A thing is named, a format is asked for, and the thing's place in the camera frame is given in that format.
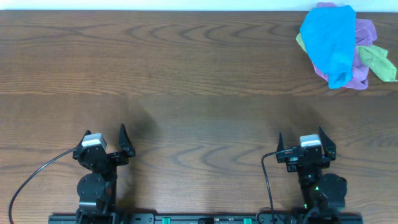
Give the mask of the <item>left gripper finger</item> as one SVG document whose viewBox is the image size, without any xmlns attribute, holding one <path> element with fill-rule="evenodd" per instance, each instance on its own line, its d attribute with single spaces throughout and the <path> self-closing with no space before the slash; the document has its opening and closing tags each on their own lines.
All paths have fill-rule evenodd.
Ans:
<svg viewBox="0 0 398 224">
<path fill-rule="evenodd" d="M 82 137 L 82 139 L 81 139 L 81 144 L 82 144 L 82 142 L 83 142 L 85 136 L 90 135 L 90 134 L 91 134 L 91 131 L 90 131 L 90 130 L 86 130 L 86 132 L 84 133 L 84 135 L 83 135 L 83 137 Z"/>
<path fill-rule="evenodd" d="M 126 127 L 124 124 L 121 124 L 120 126 L 118 144 L 128 157 L 134 157 L 136 155 L 134 146 L 132 145 L 131 140 L 127 135 Z"/>
</svg>

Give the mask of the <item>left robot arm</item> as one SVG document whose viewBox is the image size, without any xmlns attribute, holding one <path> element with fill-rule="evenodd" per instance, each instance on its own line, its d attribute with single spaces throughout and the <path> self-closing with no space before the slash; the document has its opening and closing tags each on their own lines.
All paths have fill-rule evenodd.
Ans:
<svg viewBox="0 0 398 224">
<path fill-rule="evenodd" d="M 129 164 L 129 158 L 136 155 L 123 124 L 118 144 L 121 150 L 108 154 L 103 135 L 87 130 L 76 146 L 74 160 L 91 171 L 80 179 L 76 188 L 80 197 L 77 223 L 129 223 L 129 215 L 116 208 L 117 168 Z"/>
</svg>

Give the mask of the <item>blue microfiber cloth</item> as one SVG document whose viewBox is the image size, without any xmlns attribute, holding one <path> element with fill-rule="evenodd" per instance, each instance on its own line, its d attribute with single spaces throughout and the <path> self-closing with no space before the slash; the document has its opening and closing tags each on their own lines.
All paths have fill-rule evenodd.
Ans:
<svg viewBox="0 0 398 224">
<path fill-rule="evenodd" d="M 328 76 L 331 89 L 353 77 L 356 12 L 349 5 L 316 7 L 308 12 L 300 34 L 313 64 Z"/>
</svg>

